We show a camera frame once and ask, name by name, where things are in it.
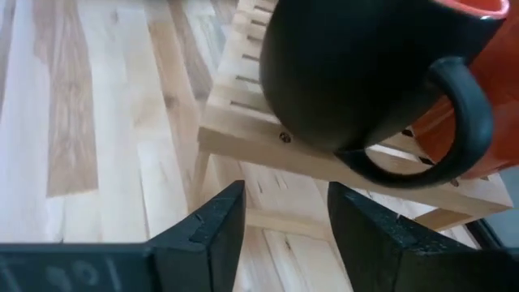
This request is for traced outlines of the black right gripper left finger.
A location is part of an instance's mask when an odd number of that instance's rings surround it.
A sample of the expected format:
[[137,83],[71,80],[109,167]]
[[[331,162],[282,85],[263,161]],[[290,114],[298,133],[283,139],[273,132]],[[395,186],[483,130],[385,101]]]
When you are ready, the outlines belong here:
[[245,230],[237,180],[150,240],[156,291],[232,292]]

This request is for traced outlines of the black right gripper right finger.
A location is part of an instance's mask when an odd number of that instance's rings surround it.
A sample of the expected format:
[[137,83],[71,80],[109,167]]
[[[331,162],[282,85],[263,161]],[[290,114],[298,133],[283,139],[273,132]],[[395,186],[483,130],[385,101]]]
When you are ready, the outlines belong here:
[[518,250],[478,250],[342,185],[328,185],[328,214],[354,290],[517,291]]

